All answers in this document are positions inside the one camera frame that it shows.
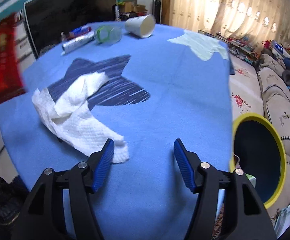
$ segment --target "television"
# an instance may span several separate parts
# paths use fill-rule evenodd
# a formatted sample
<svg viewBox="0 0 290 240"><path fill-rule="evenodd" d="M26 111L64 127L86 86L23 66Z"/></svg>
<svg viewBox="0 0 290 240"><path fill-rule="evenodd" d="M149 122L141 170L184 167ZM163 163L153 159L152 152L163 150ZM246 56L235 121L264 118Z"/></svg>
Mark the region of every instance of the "television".
<svg viewBox="0 0 290 240"><path fill-rule="evenodd" d="M62 32L92 22L113 21L112 6L117 0L29 0L24 17L33 51L42 52L60 42Z"/></svg>

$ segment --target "paper towel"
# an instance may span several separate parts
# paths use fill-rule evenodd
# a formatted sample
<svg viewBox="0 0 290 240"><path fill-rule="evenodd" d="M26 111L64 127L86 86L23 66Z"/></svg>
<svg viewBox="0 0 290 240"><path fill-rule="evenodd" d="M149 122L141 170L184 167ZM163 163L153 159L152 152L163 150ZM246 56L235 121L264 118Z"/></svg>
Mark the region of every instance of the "paper towel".
<svg viewBox="0 0 290 240"><path fill-rule="evenodd" d="M100 151L106 140L115 144L113 163L128 160L124 137L99 122L89 111L87 98L108 81L104 72L82 75L54 103L48 89L36 89L32 102L43 124L58 138L87 156Z"/></svg>

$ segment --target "plastic bottle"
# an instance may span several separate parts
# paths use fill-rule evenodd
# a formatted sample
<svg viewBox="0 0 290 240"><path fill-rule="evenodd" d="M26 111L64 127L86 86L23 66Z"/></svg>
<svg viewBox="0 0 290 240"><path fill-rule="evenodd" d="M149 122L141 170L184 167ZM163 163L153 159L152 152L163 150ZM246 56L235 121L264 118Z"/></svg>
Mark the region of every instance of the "plastic bottle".
<svg viewBox="0 0 290 240"><path fill-rule="evenodd" d="M104 25L95 31L98 43L114 44L122 39L122 30L118 27Z"/></svg>

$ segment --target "white paper cup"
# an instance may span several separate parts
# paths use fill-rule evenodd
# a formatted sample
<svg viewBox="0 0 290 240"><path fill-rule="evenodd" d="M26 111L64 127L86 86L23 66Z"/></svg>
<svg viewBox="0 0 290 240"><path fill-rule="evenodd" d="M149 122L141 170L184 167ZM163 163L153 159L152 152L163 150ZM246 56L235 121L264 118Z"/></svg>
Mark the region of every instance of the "white paper cup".
<svg viewBox="0 0 290 240"><path fill-rule="evenodd" d="M125 22L125 29L141 38L152 35L156 21L153 15L144 15L130 18Z"/></svg>

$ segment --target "beige curtain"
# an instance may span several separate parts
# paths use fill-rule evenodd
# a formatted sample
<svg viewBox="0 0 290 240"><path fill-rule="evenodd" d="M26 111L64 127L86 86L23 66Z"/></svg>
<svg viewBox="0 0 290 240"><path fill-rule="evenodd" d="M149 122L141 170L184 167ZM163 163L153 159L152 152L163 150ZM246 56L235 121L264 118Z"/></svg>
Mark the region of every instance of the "beige curtain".
<svg viewBox="0 0 290 240"><path fill-rule="evenodd" d="M224 37L290 43L290 0L171 0L170 24Z"/></svg>

